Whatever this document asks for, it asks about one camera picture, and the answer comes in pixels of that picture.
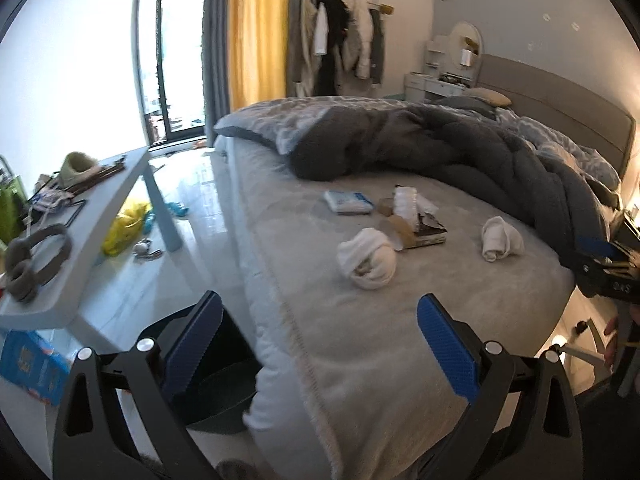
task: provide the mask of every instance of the marble floor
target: marble floor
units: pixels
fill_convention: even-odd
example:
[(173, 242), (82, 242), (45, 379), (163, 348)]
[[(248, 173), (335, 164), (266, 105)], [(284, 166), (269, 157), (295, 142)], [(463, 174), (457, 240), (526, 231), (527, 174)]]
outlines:
[[(155, 261), (136, 262), (130, 252), (126, 251), (118, 257), (97, 262), (81, 300), (80, 314), (120, 348), (130, 348), (144, 327), (196, 303), (209, 289), (220, 294), (232, 316), (248, 315), (232, 238), (233, 226), (225, 222), (220, 208), (218, 193), (225, 192), (228, 188), (225, 182), (214, 181), (214, 166), (224, 163), (220, 155), (203, 149), (176, 153), (171, 157), (152, 161), (153, 165), (161, 168), (156, 172), (156, 181), (165, 200), (183, 202), (190, 208), (189, 215), (177, 221), (184, 247), (175, 253), (166, 253)], [(136, 184), (131, 196), (141, 199), (146, 197), (142, 181)], [(162, 248), (157, 228), (154, 228), (150, 238), (153, 240), (153, 248)], [(612, 304), (606, 300), (588, 300), (579, 292), (574, 292), (562, 319), (543, 349), (548, 348), (555, 335), (563, 335), (569, 339), (572, 327), (581, 319), (591, 317), (602, 332), (613, 313)], [(242, 319), (236, 321), (239, 326), (252, 325), (250, 322), (242, 322)], [(56, 349), (69, 357), (73, 357), (81, 347), (66, 330), (46, 331), (43, 334)], [(255, 343), (254, 333), (246, 332), (244, 336), (251, 345)], [(581, 335), (577, 343), (595, 349), (589, 333)], [(587, 365), (572, 360), (566, 364), (566, 368), (575, 393), (593, 382), (593, 373)], [(122, 394), (121, 400), (140, 451), (155, 455), (130, 396)], [(510, 420), (513, 407), (514, 399), (511, 399), (510, 405), (503, 412), (502, 425)], [(50, 451), (56, 410), (46, 408), (45, 412), (44, 424), (49, 430)], [(36, 428), (33, 431), (42, 432), (42, 429)], [(235, 436), (197, 431), (190, 433), (213, 464), (225, 458), (240, 458), (256, 465), (268, 479), (276, 478), (248, 432)]]

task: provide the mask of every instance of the gray over-ear headphones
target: gray over-ear headphones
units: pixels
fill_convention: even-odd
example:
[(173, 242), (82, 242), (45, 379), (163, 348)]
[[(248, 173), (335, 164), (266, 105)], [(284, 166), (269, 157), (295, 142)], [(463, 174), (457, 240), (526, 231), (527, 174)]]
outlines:
[[(58, 254), (40, 270), (31, 265), (31, 250), (50, 236), (61, 235), (63, 243)], [(71, 254), (71, 237), (62, 224), (53, 224), (34, 232), (28, 238), (15, 238), (4, 254), (7, 285), (6, 291), (16, 301), (31, 301), (38, 293), (38, 286), (49, 283)]]

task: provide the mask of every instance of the green bag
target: green bag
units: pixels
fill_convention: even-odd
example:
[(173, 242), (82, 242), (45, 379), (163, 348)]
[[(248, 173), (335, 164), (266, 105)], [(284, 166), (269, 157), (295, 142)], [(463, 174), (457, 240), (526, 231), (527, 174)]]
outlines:
[(26, 202), (24, 187), (15, 176), (6, 159), (0, 155), (0, 250), (18, 237), (24, 227), (20, 210)]

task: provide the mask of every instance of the yellow plastic bag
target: yellow plastic bag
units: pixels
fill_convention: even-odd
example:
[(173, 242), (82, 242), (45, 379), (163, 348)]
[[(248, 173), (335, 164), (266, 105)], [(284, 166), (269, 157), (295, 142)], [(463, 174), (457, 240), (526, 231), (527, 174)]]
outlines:
[(145, 200), (127, 198), (104, 239), (102, 244), (104, 254), (117, 256), (126, 249), (142, 231), (145, 214), (150, 209), (151, 204)]

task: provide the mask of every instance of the finger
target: finger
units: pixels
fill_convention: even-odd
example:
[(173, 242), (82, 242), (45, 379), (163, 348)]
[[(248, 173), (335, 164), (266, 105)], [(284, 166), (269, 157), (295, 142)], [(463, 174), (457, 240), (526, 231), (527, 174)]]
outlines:
[(604, 335), (611, 334), (614, 330), (618, 329), (618, 316), (614, 316), (609, 319), (606, 327), (604, 327)]
[(631, 319), (633, 319), (636, 324), (640, 325), (640, 306), (633, 305), (629, 312), (631, 313)]
[(604, 351), (604, 364), (607, 367), (612, 367), (616, 360), (616, 351), (618, 350), (618, 336), (615, 335), (611, 338), (611, 341), (607, 344)]

